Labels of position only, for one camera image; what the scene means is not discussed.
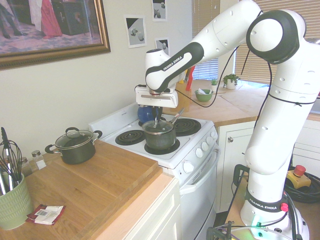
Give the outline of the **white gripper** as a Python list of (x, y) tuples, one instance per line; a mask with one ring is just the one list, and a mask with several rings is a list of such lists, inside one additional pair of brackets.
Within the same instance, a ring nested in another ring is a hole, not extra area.
[(156, 112), (157, 121), (161, 119), (163, 108), (176, 108), (178, 106), (178, 93), (175, 90), (169, 93), (151, 94), (147, 87), (138, 86), (135, 88), (135, 94), (138, 105), (153, 106), (152, 113)]

